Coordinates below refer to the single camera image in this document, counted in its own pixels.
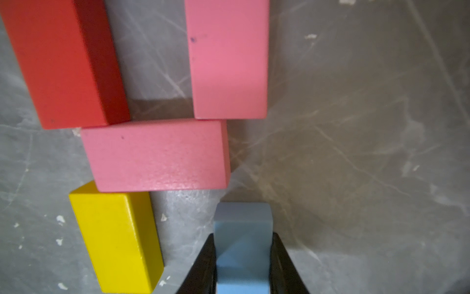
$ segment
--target pink block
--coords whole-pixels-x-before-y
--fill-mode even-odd
[[[197,119],[263,119],[269,0],[185,0]]]
[[[84,128],[81,137],[100,192],[228,186],[224,120],[132,121]]]

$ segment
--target yellow block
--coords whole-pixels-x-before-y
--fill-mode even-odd
[[[100,193],[91,181],[69,197],[101,290],[152,293],[163,260],[149,193]]]

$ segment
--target rectangular block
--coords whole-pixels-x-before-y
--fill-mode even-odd
[[[263,119],[269,0],[185,0],[197,119]]]
[[[101,192],[224,189],[230,178],[224,120],[138,121],[82,129]]]
[[[100,193],[92,181],[69,197],[101,290],[152,293],[163,260],[149,193]]]
[[[129,121],[102,0],[0,0],[44,129]]]
[[[220,202],[214,215],[219,294],[269,294],[273,216],[267,203]]]

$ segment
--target red block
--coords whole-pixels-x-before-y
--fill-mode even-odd
[[[263,119],[269,0],[185,0],[197,119]]]
[[[133,121],[81,131],[100,192],[224,189],[224,120]]]
[[[0,0],[44,129],[129,121],[102,0]]]

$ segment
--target blue wooden block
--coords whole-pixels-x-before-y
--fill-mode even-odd
[[[214,215],[219,294],[269,294],[273,215],[267,203],[220,202]]]

